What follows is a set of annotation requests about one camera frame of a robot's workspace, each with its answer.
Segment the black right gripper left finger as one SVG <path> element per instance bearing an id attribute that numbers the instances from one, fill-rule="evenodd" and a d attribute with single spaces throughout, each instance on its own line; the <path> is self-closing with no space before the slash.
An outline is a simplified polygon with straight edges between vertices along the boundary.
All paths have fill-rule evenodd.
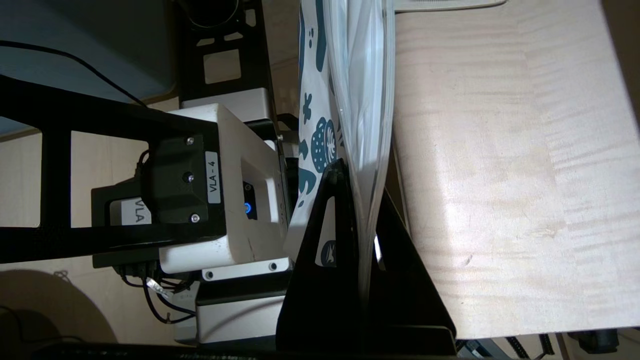
<path id="1" fill-rule="evenodd" d="M 334 200 L 336 265 L 315 262 L 325 212 Z M 349 170 L 324 171 L 276 326 L 279 352 L 357 352 L 361 348 L 358 230 Z"/>

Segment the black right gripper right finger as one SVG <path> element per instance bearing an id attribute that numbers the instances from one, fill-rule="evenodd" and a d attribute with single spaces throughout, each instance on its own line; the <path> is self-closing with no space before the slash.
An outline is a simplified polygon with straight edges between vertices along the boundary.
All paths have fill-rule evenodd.
<path id="1" fill-rule="evenodd" d="M 454 352 L 457 330 L 388 193 L 375 228 L 369 347 L 377 352 Z"/>

